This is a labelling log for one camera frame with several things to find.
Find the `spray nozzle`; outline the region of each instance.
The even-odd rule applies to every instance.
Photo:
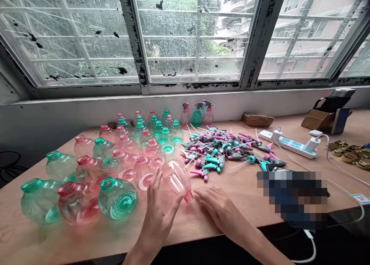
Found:
[[[203,102],[207,105],[207,108],[209,108],[209,109],[211,109],[212,106],[215,106],[214,104],[212,104],[212,102],[207,101],[205,99],[203,99]]]

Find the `green spray bottle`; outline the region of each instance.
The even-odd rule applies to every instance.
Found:
[[[202,108],[203,112],[205,112],[205,109],[204,109],[205,102],[197,103],[195,106],[196,106],[196,109],[192,116],[192,125],[194,127],[199,127],[203,123],[203,116],[202,116],[202,113],[200,112],[200,109]]]

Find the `spray bottle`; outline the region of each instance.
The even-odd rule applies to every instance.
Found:
[[[214,104],[212,104],[212,102],[209,102],[205,99],[203,99],[203,102],[205,102],[207,106],[207,111],[204,112],[204,115],[203,115],[203,123],[205,125],[213,125],[212,106],[214,106]]]
[[[202,122],[203,122],[202,113],[200,112],[200,109],[202,108],[203,112],[205,112],[205,109],[204,109],[205,102],[199,102],[195,106],[197,108],[194,111],[193,116],[192,116],[192,125],[194,127],[199,127],[202,125]]]
[[[190,124],[190,113],[189,113],[189,103],[182,104],[182,115],[180,119],[180,124],[182,127],[186,127],[186,125]]]

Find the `pixelated blur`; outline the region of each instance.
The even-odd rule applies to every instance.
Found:
[[[308,230],[326,227],[328,192],[320,173],[278,169],[260,171],[257,179],[282,219]]]

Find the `hand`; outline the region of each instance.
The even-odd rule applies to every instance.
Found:
[[[157,169],[148,188],[148,207],[139,239],[123,264],[150,264],[167,240],[183,196],[179,195],[165,214],[159,192],[161,178],[162,172]]]

